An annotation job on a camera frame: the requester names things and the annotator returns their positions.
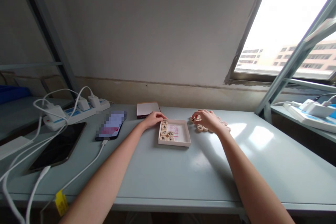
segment phone screen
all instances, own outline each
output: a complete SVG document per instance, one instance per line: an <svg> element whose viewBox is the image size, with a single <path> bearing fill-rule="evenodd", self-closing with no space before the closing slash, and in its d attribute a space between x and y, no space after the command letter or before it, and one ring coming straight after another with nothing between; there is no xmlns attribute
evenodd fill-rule
<svg viewBox="0 0 336 224"><path fill-rule="evenodd" d="M29 170L38 171L46 166L56 166L67 161L85 126L86 122L69 125L61 134L50 141Z"/></svg>
<svg viewBox="0 0 336 224"><path fill-rule="evenodd" d="M106 116L106 121L103 126L99 129L96 140L103 141L116 139L126 117L127 111L125 110L111 111L111 113Z"/></svg>

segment blue bin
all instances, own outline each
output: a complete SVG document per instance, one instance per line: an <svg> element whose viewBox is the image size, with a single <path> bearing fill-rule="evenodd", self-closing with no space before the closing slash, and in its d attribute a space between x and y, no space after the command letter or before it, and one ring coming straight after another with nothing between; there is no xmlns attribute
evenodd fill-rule
<svg viewBox="0 0 336 224"><path fill-rule="evenodd" d="M26 87L13 87L0 85L0 104L11 102L23 97L31 96L29 89Z"/></svg>

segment power strip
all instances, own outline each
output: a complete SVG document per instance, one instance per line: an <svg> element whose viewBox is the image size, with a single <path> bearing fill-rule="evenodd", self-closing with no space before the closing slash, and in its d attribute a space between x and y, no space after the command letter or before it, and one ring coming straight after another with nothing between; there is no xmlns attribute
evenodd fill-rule
<svg viewBox="0 0 336 224"><path fill-rule="evenodd" d="M284 104L283 107L291 113L300 123L320 129L336 133L336 119L332 117L316 117L309 115L307 112L299 109L298 107L293 107L290 104Z"/></svg>
<svg viewBox="0 0 336 224"><path fill-rule="evenodd" d="M93 116L93 115L96 114L97 111L106 110L106 109L111 107L109 101L107 101L105 99L99 99L99 102L100 102L100 107L99 108L94 108L94 107L91 106L91 103L89 103L90 108L88 110L85 110L85 111L82 111L77 106L76 111L74 112L74 114L72 115L71 118L69 118L69 117L70 117L74 108L69 108L67 110L64 110L64 112L66 114L66 118L68 119L69 125L77 123L77 122L79 122L79 121L81 121L85 118L90 117L90 116ZM57 131L65 124L64 119L59 119L55 122L52 122L48 115L43 117L43 122L48 127L48 129L50 129L51 131Z"/></svg>

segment wall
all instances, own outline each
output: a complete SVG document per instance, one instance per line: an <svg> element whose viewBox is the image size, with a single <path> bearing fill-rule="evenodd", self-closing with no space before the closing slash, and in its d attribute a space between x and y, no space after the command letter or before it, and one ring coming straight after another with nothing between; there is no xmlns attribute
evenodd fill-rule
<svg viewBox="0 0 336 224"><path fill-rule="evenodd" d="M77 76L220 87L254 0L45 0Z"/></svg>
<svg viewBox="0 0 336 224"><path fill-rule="evenodd" d="M0 0L0 64L51 62L52 57L25 0ZM17 75L38 77L55 69L17 69Z"/></svg>
<svg viewBox="0 0 336 224"><path fill-rule="evenodd" d="M51 61L25 0L1 1L1 25L11 36L1 34L0 63ZM45 0L79 86L118 103L242 111L253 111L268 89L222 85L253 1ZM65 87L55 69L6 77L42 96L41 79L51 91Z"/></svg>

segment yellow tag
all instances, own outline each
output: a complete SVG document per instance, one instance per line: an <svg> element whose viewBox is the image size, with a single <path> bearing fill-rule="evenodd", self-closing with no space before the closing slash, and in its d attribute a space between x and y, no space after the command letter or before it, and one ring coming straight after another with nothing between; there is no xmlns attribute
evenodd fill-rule
<svg viewBox="0 0 336 224"><path fill-rule="evenodd" d="M62 190L56 193L55 204L56 204L59 215L62 217L69 208L67 199L65 195L62 193Z"/></svg>

